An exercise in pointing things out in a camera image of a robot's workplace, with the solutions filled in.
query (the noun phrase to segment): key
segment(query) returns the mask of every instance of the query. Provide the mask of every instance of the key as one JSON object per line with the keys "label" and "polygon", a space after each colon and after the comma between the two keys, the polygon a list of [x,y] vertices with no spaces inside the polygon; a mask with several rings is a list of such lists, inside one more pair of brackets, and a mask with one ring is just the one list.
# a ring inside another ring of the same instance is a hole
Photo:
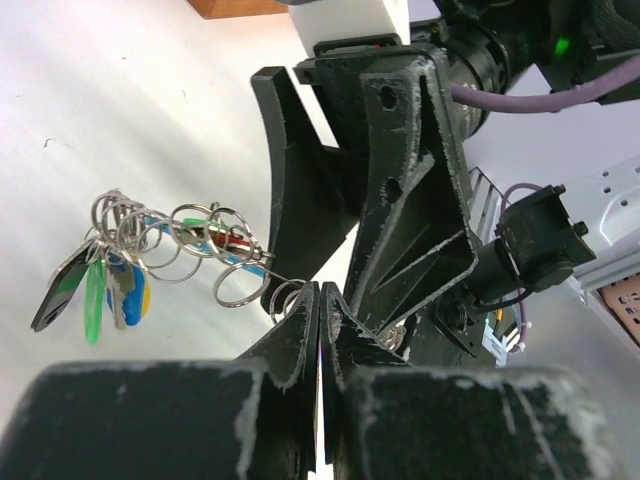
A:
{"label": "key", "polygon": [[35,332],[41,332],[51,325],[73,298],[89,268],[87,259],[94,242],[93,238],[82,242],[80,248],[73,252],[51,275],[47,283],[49,291],[31,322],[31,328]]}
{"label": "key", "polygon": [[125,325],[133,327],[140,322],[149,307],[151,292],[147,279],[140,268],[129,263],[114,265],[112,268],[115,286],[112,297],[107,297],[107,303],[114,315],[119,315],[118,311],[121,310]]}
{"label": "key", "polygon": [[102,330],[102,308],[107,290],[106,267],[103,257],[89,265],[87,294],[84,299],[84,334],[89,345],[95,345]]}
{"label": "key", "polygon": [[116,328],[127,328],[125,301],[128,295],[135,290],[135,267],[129,263],[122,265],[110,265],[109,272],[113,278],[111,289],[111,304]]}
{"label": "key", "polygon": [[113,324],[118,330],[126,330],[127,324],[124,321],[124,294],[116,279],[116,266],[107,267],[107,304],[113,312]]}

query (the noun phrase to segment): white plastic block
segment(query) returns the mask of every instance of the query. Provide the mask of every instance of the white plastic block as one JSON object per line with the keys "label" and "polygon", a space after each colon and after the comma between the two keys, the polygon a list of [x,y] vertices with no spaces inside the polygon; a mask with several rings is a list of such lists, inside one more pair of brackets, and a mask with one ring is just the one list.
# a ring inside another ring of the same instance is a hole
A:
{"label": "white plastic block", "polygon": [[410,43],[407,0],[319,0],[289,7],[309,57],[320,42],[395,33]]}

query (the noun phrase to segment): white background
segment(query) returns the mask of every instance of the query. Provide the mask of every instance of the white background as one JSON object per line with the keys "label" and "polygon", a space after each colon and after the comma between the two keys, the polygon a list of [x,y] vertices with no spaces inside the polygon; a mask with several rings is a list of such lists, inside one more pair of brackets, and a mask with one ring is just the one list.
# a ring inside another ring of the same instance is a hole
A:
{"label": "white background", "polygon": [[[429,13],[412,6],[417,17]],[[213,302],[217,265],[182,285],[153,283],[141,325],[115,332],[106,323],[97,346],[84,341],[82,290],[46,331],[34,334],[29,324],[50,273],[86,232],[89,205],[108,189],[163,211],[218,200],[266,243],[269,160],[249,78],[262,66],[304,59],[288,17],[204,21],[182,0],[4,0],[0,13],[0,429],[28,383],[55,362],[241,353],[269,320],[258,305],[225,310]],[[531,72],[514,93],[546,90]],[[492,115],[466,151],[503,190],[559,183],[640,153],[639,126],[638,102]],[[319,279],[341,284],[348,257],[340,251]],[[254,285],[239,279],[223,293]],[[640,472],[637,353],[568,287],[528,304],[535,327],[514,363],[582,374],[604,403],[628,469]]]}

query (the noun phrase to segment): green led light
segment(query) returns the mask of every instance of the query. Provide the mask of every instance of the green led light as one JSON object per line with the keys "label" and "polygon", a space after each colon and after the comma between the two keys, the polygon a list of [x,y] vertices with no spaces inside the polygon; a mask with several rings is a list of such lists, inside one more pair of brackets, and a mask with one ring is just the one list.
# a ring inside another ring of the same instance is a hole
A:
{"label": "green led light", "polygon": [[553,51],[553,55],[556,58],[564,57],[565,53],[567,53],[567,50],[569,50],[570,43],[571,40],[569,40],[567,37],[560,37],[558,43],[556,43],[556,48]]}

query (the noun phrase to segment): screw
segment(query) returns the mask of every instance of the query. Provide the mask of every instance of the screw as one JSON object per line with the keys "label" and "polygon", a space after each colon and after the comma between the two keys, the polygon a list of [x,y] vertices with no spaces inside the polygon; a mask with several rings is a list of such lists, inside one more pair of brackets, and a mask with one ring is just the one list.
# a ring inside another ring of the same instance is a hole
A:
{"label": "screw", "polygon": [[584,222],[578,222],[573,226],[573,231],[576,232],[576,235],[579,237],[583,237],[589,233],[589,227],[587,227],[587,224]]}

